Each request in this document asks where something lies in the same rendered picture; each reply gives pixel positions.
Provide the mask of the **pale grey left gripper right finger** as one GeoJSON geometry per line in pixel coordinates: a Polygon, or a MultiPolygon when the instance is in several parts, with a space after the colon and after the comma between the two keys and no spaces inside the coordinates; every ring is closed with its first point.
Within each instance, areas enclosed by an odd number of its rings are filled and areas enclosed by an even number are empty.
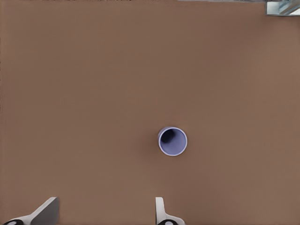
{"type": "Polygon", "coordinates": [[[182,218],[166,213],[162,197],[155,198],[156,204],[156,225],[186,225],[182,218]]]}

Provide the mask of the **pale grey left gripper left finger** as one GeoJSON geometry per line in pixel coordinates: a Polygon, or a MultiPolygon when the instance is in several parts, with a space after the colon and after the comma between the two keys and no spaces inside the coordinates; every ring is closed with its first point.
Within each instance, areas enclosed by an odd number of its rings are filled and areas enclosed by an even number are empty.
{"type": "Polygon", "coordinates": [[[59,207],[59,198],[50,197],[31,214],[10,219],[3,225],[57,225],[59,207]]]}

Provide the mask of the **purple cup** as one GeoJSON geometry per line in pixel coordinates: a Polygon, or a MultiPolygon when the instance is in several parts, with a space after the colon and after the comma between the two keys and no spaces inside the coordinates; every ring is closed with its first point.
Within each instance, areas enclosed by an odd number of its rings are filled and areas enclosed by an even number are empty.
{"type": "Polygon", "coordinates": [[[186,133],[178,127],[164,127],[157,135],[157,142],[165,155],[176,157],[186,150],[188,138],[186,133]]]}

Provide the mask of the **silver frame post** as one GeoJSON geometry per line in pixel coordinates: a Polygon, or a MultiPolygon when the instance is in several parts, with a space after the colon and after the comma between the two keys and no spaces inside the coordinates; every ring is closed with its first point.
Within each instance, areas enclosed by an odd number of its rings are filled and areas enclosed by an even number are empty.
{"type": "Polygon", "coordinates": [[[300,16],[300,0],[267,0],[265,14],[273,16],[300,16]]]}

